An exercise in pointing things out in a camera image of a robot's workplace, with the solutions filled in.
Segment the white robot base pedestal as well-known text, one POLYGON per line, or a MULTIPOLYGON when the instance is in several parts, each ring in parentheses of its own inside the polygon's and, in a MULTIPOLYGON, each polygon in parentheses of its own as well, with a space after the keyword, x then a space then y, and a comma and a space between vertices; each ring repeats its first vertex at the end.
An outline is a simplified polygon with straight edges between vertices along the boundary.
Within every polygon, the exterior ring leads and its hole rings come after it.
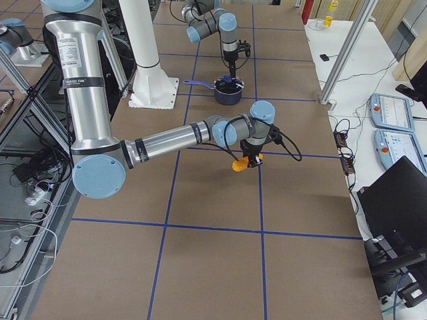
POLYGON ((119 5, 136 63, 129 106, 173 109, 179 79, 161 67, 148 2, 123 0, 119 5))

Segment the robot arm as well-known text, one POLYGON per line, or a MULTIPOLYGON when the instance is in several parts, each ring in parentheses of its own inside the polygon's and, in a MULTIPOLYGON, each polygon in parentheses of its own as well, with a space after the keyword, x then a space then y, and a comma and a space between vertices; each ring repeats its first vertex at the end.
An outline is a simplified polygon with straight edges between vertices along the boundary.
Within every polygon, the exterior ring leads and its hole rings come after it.
POLYGON ((279 132, 274 125, 276 110, 267 101, 255 102, 249 113, 233 119, 212 116, 134 141, 116 139, 111 132, 98 47, 101 3, 43 1, 42 10, 45 26, 57 40, 75 131, 72 179, 82 195, 111 197, 125 183, 127 170, 136 164, 209 141, 222 149, 239 143, 249 167, 262 162, 262 147, 279 132))
POLYGON ((222 60, 228 67, 228 81, 236 79, 240 53, 251 55, 251 45, 238 38, 238 22, 233 13, 219 7, 219 1, 185 1, 181 17, 187 24, 187 36, 192 43, 217 33, 220 36, 222 60))

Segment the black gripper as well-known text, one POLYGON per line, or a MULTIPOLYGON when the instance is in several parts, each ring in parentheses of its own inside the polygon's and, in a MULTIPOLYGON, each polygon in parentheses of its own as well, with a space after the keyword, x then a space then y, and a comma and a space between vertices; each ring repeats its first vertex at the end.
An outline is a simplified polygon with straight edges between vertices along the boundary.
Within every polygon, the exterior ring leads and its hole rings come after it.
POLYGON ((237 40, 232 43, 222 43, 224 60, 229 63, 230 77, 236 78, 236 61, 239 54, 244 53, 246 58, 250 57, 250 44, 247 41, 237 40))
POLYGON ((243 156, 253 157, 261 153, 265 144, 278 140, 280 130, 275 125, 255 125, 255 133, 240 141, 243 156))

